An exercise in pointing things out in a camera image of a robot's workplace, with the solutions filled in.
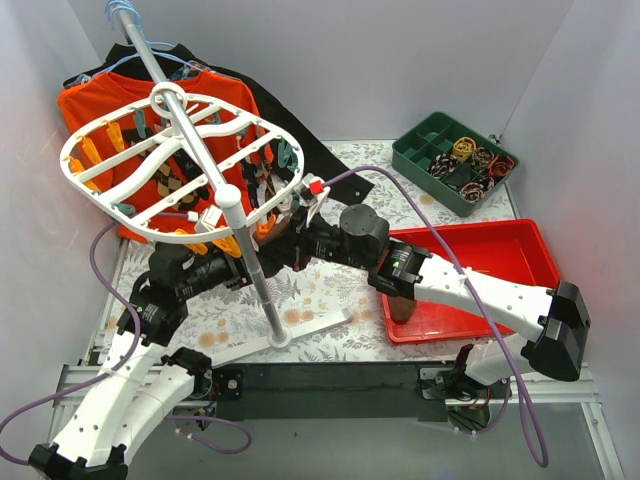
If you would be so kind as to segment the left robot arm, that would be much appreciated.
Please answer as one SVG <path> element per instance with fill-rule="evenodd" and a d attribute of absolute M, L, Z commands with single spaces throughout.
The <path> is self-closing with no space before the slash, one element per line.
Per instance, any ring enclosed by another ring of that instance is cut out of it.
<path fill-rule="evenodd" d="M 257 260 L 208 244 L 204 254 L 158 243 L 147 270 L 134 282 L 99 374 L 73 392 L 86 392 L 67 425 L 34 447 L 28 464 L 48 479 L 124 479 L 147 437 L 188 397 L 213 386 L 206 355 L 181 348 L 166 355 L 188 315 L 191 298 L 220 285 L 251 284 Z"/>

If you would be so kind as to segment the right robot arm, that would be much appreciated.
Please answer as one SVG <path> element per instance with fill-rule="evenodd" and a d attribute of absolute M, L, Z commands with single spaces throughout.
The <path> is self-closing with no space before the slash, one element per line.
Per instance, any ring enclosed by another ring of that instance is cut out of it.
<path fill-rule="evenodd" d="M 388 298 L 442 304 L 509 328 L 507 337 L 464 346 L 450 370 L 428 381 L 449 397 L 475 397 L 516 373 L 563 382 L 580 377 L 591 321 L 575 284 L 529 286 L 457 267 L 393 239 L 388 221 L 367 205 L 346 208 L 336 225 L 300 207 L 259 240 L 258 257 L 270 273 L 301 271 L 313 258 L 357 268 Z"/>

